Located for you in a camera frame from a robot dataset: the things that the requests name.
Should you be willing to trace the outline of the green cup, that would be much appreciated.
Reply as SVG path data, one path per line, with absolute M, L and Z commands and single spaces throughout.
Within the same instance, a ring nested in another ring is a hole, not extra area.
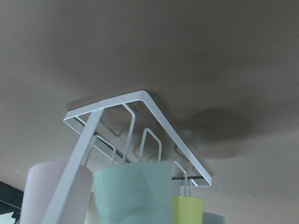
M 171 224 L 172 169 L 163 163 L 130 163 L 94 173 L 100 224 Z

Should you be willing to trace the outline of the cream white cup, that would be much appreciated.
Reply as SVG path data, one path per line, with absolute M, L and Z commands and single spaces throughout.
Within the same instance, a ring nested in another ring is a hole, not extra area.
M 84 224 L 99 224 L 99 215 L 95 203 L 95 193 L 90 194 L 89 204 L 86 211 Z

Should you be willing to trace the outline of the grey blue cup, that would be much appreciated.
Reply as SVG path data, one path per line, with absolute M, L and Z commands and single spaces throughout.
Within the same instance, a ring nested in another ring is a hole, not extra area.
M 203 224 L 226 224 L 225 217 L 214 213 L 203 212 Z

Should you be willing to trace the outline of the pink cup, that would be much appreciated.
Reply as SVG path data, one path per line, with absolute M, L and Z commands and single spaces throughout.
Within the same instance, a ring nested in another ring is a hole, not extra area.
M 29 169 L 22 201 L 21 224 L 42 222 L 66 165 L 66 161 L 49 161 Z M 80 166 L 59 220 L 60 224 L 85 222 L 92 184 L 92 171 Z

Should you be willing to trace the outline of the yellow cup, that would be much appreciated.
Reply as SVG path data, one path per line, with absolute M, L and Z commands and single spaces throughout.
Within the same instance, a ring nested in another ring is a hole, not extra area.
M 204 200 L 191 196 L 172 196 L 174 224 L 202 224 Z

